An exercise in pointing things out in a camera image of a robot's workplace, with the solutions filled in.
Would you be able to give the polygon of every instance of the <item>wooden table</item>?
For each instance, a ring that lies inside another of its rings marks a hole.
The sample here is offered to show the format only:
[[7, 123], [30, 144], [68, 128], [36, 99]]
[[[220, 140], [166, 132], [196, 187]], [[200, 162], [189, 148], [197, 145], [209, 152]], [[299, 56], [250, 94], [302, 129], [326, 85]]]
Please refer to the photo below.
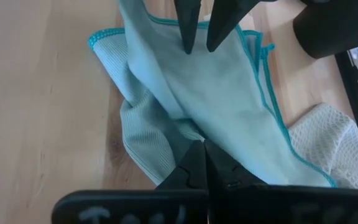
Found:
[[[148, 0], [175, 18], [173, 1]], [[291, 28], [304, 6], [259, 4], [255, 28], [274, 42], [273, 82], [287, 125], [328, 102], [352, 116], [333, 57], [314, 60]], [[200, 18], [211, 12], [203, 1]], [[87, 46], [122, 25], [112, 0], [0, 0], [0, 223], [49, 223], [54, 203], [79, 189], [151, 189], [125, 153], [122, 96]]]

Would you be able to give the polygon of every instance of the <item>cloth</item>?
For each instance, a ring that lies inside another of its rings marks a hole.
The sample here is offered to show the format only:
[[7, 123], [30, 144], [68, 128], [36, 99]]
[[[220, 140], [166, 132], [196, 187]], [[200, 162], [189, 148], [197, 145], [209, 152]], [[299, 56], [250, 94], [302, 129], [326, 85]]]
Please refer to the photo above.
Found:
[[177, 21], [151, 16], [141, 0], [120, 10], [125, 30], [101, 30], [89, 44], [125, 98], [124, 146], [156, 184], [206, 137], [268, 184], [336, 186], [292, 148], [260, 33], [237, 27], [209, 53], [202, 22], [187, 55]]
[[290, 135], [297, 153], [330, 174], [338, 187], [358, 189], [358, 128], [352, 119], [321, 103]]

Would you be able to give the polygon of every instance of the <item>black cylinder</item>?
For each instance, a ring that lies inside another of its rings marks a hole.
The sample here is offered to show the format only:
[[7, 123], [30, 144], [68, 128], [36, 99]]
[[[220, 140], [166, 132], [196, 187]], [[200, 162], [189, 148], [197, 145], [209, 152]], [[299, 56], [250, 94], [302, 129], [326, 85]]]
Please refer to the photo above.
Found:
[[358, 47], [358, 0], [309, 4], [294, 18], [293, 30], [313, 58]]

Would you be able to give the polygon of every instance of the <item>light blue waffle towel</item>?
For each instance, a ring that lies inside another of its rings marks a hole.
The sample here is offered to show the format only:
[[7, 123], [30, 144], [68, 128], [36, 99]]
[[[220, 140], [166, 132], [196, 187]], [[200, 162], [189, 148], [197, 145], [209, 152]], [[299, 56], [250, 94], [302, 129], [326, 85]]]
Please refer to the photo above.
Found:
[[208, 138], [268, 184], [336, 186], [292, 147], [261, 33], [237, 26], [209, 53], [202, 22], [187, 55], [177, 21], [151, 16], [142, 0], [121, 0], [120, 10], [125, 29], [98, 31], [89, 45], [125, 98], [125, 149], [156, 184]]

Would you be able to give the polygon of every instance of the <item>black robotic claw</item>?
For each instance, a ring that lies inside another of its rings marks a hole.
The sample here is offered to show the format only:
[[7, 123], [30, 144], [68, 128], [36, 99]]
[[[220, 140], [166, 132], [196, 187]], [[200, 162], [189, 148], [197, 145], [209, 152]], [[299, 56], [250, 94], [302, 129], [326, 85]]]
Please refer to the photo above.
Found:
[[[196, 38], [201, 0], [175, 0], [185, 52], [190, 54]], [[207, 48], [214, 52], [259, 0], [215, 0], [208, 27]]]
[[52, 212], [53, 224], [277, 222], [358, 223], [358, 190], [267, 185], [205, 140], [155, 190], [83, 190]]

